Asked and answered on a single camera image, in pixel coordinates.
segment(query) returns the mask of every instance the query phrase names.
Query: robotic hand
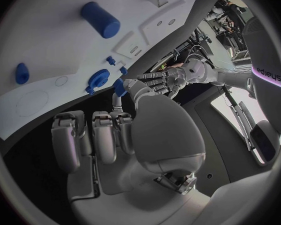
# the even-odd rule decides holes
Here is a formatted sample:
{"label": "robotic hand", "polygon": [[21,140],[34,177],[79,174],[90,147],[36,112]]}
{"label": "robotic hand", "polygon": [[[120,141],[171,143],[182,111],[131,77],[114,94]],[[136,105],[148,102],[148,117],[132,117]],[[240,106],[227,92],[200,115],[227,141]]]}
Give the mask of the robotic hand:
{"label": "robotic hand", "polygon": [[212,83],[216,86],[228,85],[245,89],[250,97],[255,98],[251,72],[226,72],[223,69],[212,69],[201,60],[191,58],[189,63],[181,67],[170,67],[164,71],[138,75],[137,79],[143,80],[154,92],[168,94],[173,99],[187,84]]}

